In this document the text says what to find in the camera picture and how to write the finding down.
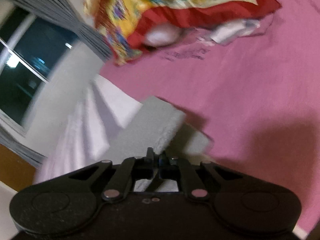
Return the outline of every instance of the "wall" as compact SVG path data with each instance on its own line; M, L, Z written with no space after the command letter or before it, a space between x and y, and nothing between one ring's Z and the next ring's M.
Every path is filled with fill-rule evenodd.
M70 0L80 17L92 25L92 19L82 13L83 0ZM12 8L6 0L0 0L0 20ZM78 42L58 62L49 77L49 84L42 86L29 109L26 118L28 131L25 137L0 120L2 125L20 143L48 156L57 145L65 128L67 117L81 99L89 81L99 72L103 62L85 44Z
M0 240L8 240L17 234L9 213L9 204L16 191L0 181Z

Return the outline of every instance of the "brown wooden panel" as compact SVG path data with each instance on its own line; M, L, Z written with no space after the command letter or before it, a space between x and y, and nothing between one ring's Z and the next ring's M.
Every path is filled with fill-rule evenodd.
M0 144L0 181L16 191L30 186L36 168Z

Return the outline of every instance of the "pink bed sheet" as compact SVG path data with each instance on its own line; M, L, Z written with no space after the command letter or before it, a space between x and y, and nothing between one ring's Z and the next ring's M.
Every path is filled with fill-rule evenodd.
M186 111L218 163L295 192L309 232L320 215L320 0L278 1L263 36L225 47L187 39L100 75Z

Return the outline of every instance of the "window pane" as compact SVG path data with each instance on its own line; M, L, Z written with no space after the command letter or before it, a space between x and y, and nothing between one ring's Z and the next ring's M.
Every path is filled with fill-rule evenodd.
M62 27L37 18L20 39L15 52L47 77L77 36Z
M25 111L42 81L20 62L19 57L7 50L2 52L2 59L4 68L0 74L0 109L21 125Z
M29 13L24 9L16 8L8 17L6 22L1 26L0 38L3 39L4 42L8 42L11 35L15 32L28 14Z

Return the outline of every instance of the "curtain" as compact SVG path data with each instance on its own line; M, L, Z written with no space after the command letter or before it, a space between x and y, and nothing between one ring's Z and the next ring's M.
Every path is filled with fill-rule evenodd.
M67 0L12 0L17 6L52 22L58 26L73 31L102 60L110 57L111 51L101 35L79 19L77 13Z
M45 157L15 140L5 129L0 126L0 144L12 150L32 166L39 168Z

